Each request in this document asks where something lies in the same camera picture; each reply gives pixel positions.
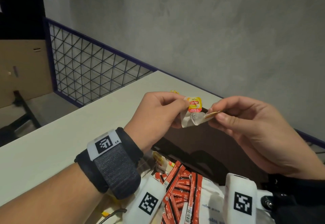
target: person's left hand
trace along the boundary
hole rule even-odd
[[[143,152],[148,151],[171,126],[182,127],[176,118],[189,107],[184,98],[173,92],[146,93],[124,131]]]

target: brown cabinet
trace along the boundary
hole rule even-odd
[[[0,107],[52,92],[45,40],[0,40]]]

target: gray wall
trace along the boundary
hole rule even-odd
[[[67,0],[64,9],[45,5],[48,17],[213,93],[272,103],[295,128],[325,140],[324,3]]]

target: lipton tea bag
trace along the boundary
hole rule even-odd
[[[220,112],[217,111],[210,114],[201,112],[202,101],[199,97],[186,97],[184,100],[189,101],[189,108],[188,110],[181,112],[181,122],[183,128],[200,125],[201,123],[211,120],[214,115]]]

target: white tabletop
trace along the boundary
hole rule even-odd
[[[93,138],[132,118],[149,91],[177,90],[201,97],[209,108],[219,97],[156,71],[0,148],[0,206],[61,171]]]

